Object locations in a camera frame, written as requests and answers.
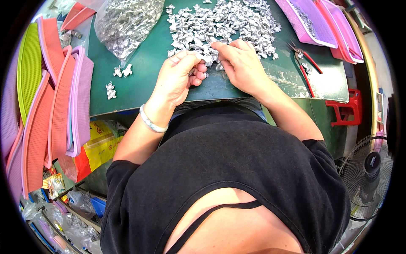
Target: electric fan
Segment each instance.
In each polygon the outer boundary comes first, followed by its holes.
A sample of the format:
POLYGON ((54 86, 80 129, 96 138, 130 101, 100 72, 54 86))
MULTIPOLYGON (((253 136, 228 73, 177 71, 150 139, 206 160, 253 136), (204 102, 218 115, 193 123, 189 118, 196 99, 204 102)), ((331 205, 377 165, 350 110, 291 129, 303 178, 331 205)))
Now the electric fan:
POLYGON ((382 135, 362 139, 345 158, 339 175, 350 195, 352 220, 376 216, 391 181, 392 165, 387 137, 382 135))

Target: yellow bag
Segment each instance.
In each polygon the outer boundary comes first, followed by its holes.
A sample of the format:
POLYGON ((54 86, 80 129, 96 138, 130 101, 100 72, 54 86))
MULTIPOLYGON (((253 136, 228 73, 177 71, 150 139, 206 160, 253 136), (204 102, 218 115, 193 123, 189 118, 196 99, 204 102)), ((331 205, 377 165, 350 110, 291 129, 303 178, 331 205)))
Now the yellow bag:
POLYGON ((103 163, 112 159, 117 146, 123 139, 127 128, 113 120, 90 122, 90 140, 81 148, 80 154, 74 158, 76 173, 65 174, 74 182, 79 182, 103 163))

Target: lime green plastic tray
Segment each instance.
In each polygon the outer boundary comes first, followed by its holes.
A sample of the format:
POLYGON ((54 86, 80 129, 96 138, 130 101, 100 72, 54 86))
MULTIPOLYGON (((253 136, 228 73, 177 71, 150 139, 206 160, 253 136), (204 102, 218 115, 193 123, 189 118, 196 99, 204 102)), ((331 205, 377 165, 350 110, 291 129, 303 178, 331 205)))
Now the lime green plastic tray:
POLYGON ((41 79, 41 47, 38 27, 36 23, 31 23, 21 40, 17 64, 18 105, 24 126, 41 79))

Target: pliers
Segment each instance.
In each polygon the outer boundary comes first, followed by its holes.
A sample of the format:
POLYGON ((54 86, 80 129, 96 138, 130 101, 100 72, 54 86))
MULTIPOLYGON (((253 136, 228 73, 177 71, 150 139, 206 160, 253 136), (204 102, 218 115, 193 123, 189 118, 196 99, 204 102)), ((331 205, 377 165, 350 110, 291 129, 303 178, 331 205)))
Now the pliers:
POLYGON ((322 70, 319 68, 319 66, 316 64, 316 62, 309 56, 309 54, 307 54, 307 53, 306 53, 303 49, 301 49, 301 48, 296 48, 296 45, 295 45, 295 43, 294 43, 292 40, 290 40, 290 42, 293 44, 293 46, 292 46, 291 44, 289 44, 289 43, 288 43, 288 45, 289 45, 289 47, 290 47, 291 49, 293 49, 293 51, 295 52, 295 59, 296 59, 296 61, 298 62, 299 68, 300 68, 300 70, 302 71, 302 74, 303 74, 303 76, 304 76, 304 78, 305 78, 305 80, 306 80, 307 86, 308 86, 308 88, 309 88, 309 90, 310 90, 310 94, 311 94, 311 96, 314 98, 314 93, 313 93, 313 90, 312 90, 312 88, 311 88, 310 82, 309 82, 309 80, 307 79, 307 74, 306 74, 306 72, 305 72, 305 69, 304 69, 303 66, 300 64, 300 61, 299 61, 299 53, 302 53, 302 54, 314 65, 314 67, 316 68, 316 70, 317 70, 320 74, 323 74, 323 72, 322 72, 322 70))

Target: forearm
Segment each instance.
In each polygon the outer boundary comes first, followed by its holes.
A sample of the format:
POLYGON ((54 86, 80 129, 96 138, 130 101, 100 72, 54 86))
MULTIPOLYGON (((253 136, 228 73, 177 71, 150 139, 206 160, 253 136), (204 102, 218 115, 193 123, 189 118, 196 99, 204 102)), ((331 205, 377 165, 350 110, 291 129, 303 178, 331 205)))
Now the forearm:
POLYGON ((266 92, 253 96, 268 109, 279 128, 296 136, 300 141, 324 140, 319 128, 299 105, 273 81, 269 80, 266 86, 266 92))
MULTIPOLYGON (((174 109, 158 98, 150 98, 144 106, 145 114, 159 127, 168 125, 174 109)), ((164 133, 149 128, 139 114, 117 147, 113 161, 126 160, 141 165, 158 148, 163 136, 164 133)))

